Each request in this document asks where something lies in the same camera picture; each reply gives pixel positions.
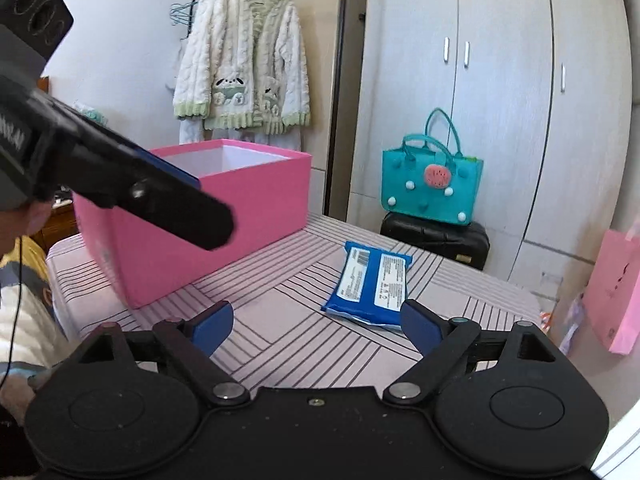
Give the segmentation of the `person's hand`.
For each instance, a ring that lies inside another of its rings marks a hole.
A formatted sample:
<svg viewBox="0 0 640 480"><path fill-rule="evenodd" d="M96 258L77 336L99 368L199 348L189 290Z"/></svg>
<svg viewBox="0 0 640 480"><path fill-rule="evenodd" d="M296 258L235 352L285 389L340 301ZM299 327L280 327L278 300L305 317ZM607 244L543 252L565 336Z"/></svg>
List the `person's hand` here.
<svg viewBox="0 0 640 480"><path fill-rule="evenodd" d="M12 211L0 214L0 254L12 252L15 242L23 236L38 232L47 222L52 202L31 202Z"/></svg>

